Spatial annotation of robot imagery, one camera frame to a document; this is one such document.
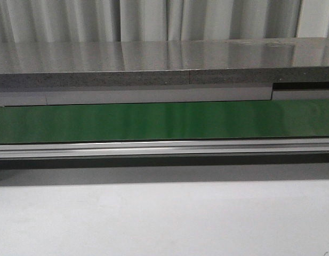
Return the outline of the grey stone counter slab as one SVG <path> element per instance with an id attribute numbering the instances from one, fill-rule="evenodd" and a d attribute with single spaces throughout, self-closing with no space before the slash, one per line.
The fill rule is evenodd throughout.
<path id="1" fill-rule="evenodd" d="M 329 38 L 0 43 L 0 90 L 329 82 Z"/>

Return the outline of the green conveyor belt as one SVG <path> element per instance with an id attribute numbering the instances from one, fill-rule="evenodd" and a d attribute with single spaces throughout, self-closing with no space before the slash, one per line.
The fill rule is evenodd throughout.
<path id="1" fill-rule="evenodd" d="M 0 144 L 329 137 L 329 99 L 0 107 Z"/>

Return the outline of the white pleated curtain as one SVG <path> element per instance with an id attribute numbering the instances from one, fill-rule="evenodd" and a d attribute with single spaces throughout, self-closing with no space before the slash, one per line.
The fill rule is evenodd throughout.
<path id="1" fill-rule="evenodd" d="M 329 1 L 0 1 L 0 42 L 328 37 Z"/>

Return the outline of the aluminium conveyor side rail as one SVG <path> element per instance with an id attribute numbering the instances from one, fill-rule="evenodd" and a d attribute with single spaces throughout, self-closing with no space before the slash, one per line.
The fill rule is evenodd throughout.
<path id="1" fill-rule="evenodd" d="M 0 145 L 0 159 L 327 151 L 329 138 L 121 141 Z"/>

